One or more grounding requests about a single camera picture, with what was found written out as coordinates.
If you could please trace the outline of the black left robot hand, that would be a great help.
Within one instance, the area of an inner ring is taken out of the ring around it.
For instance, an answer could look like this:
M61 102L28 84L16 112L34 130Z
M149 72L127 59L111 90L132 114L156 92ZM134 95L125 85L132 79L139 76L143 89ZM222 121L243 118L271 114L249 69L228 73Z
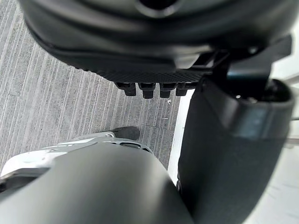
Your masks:
M286 141L295 104L271 79L291 54L296 0L21 0L49 54L134 96L194 90L178 190L196 223L242 224Z

